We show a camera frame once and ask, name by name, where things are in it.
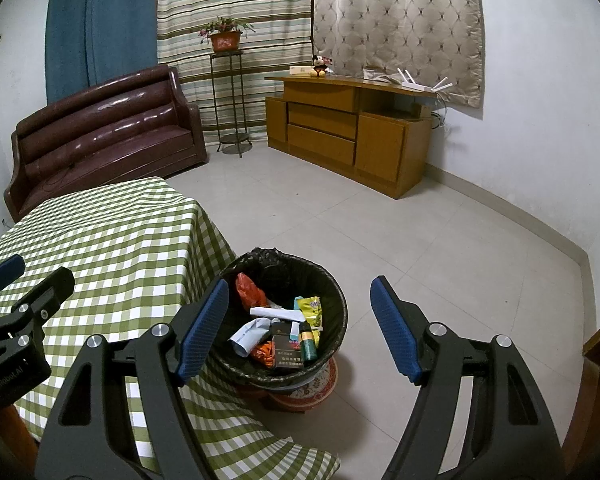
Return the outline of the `wooden cabinet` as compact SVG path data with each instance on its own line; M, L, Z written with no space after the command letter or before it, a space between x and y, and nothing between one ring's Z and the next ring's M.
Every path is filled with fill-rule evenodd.
M432 118L396 108L398 96L433 99L408 84L339 76L276 76L281 96L265 101L268 146L396 200L425 172Z

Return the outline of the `blue curtain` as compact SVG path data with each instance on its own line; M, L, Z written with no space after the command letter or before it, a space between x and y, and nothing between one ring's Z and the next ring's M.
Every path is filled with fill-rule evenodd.
M47 102L157 64L157 0L48 0Z

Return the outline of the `teal white tube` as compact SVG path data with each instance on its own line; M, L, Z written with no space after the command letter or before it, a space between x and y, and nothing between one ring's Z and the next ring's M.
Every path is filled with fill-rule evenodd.
M304 321L304 317L299 306L300 300L300 296L294 298L294 312L296 312L296 317L291 322L289 333L290 341L294 342L295 344L300 340L300 324Z

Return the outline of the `potted plant terracotta pot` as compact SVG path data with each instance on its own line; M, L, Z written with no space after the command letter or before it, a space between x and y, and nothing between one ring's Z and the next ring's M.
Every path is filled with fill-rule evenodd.
M202 40L208 40L214 53L234 52L239 49L240 38L256 29L245 20L218 16L215 20L204 23L199 29Z

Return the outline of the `dark cigarette pack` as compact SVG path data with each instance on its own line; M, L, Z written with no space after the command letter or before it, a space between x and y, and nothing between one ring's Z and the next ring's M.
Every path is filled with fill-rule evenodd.
M296 370L303 367L300 344L290 339L290 325L274 322L270 328L274 349L274 367Z

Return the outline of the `striped curtain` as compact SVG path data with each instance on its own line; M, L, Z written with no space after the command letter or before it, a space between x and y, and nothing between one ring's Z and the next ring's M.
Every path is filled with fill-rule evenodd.
M209 143L265 134L275 77L312 56L311 0L157 0L157 55L178 71Z

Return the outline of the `white wifi router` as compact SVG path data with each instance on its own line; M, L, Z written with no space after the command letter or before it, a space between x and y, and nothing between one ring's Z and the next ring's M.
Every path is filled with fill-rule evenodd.
M363 78L373 82L383 82L384 84L398 84L402 88L415 91L439 92L448 90L454 86L448 77L443 77L432 86L421 84L406 68L401 70L400 67L396 69L396 73L394 74L385 74L381 70L375 70L374 68L364 68Z

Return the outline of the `light blue sachet packet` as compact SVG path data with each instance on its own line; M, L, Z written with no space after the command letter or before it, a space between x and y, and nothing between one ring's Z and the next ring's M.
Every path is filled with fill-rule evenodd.
M255 318L230 336L228 341L238 356L246 358L268 336L271 324L270 318Z

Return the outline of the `green checkered tablecloth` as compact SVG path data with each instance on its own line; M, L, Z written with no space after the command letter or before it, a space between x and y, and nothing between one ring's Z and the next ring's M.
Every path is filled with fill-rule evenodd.
M169 322L235 257L204 208L159 178L46 200L0 237L0 263L13 255L26 270L0 292L0 316L56 269L74 277L72 295L44 327L50 377L16 404L35 438L88 336L131 339ZM181 396L222 479L328 479L339 469L336 455L268 431L214 364Z

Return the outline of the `green bottle yellow label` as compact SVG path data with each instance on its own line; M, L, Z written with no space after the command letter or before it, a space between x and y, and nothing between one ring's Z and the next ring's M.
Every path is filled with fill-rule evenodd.
M299 346L303 363L313 362L317 359L317 348L311 326L308 322L299 325Z

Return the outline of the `red plastic bag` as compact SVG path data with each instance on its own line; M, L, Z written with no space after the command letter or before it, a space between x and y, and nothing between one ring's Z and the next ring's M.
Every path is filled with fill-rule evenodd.
M240 272L237 274L235 285L239 299L245 309L268 306L268 298L266 298L265 292L254 284L254 281L245 273Z

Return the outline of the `beige quilted curtain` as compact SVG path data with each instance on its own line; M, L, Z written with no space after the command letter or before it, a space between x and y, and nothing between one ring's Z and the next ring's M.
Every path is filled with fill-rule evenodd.
M336 74L406 68L421 84L454 84L442 98L479 108L484 93L481 0L314 0L313 43Z

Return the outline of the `yellow wrapper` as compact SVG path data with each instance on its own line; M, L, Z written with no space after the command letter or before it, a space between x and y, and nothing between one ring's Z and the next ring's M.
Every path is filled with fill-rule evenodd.
M297 306L311 327L314 344L318 347L323 331L323 309L320 297L299 297L297 299Z

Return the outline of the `dark brown leather sofa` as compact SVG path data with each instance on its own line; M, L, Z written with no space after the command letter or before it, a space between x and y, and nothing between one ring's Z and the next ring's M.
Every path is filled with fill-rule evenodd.
M198 107L166 64L110 79L24 118L12 133L12 156L4 199L15 221L50 198L170 177L209 159Z

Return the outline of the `white milk powder box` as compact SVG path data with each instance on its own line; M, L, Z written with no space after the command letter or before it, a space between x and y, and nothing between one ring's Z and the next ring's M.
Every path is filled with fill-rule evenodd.
M276 309L269 307L253 307L249 313L256 318L278 318L279 320L292 322L296 317L294 309Z

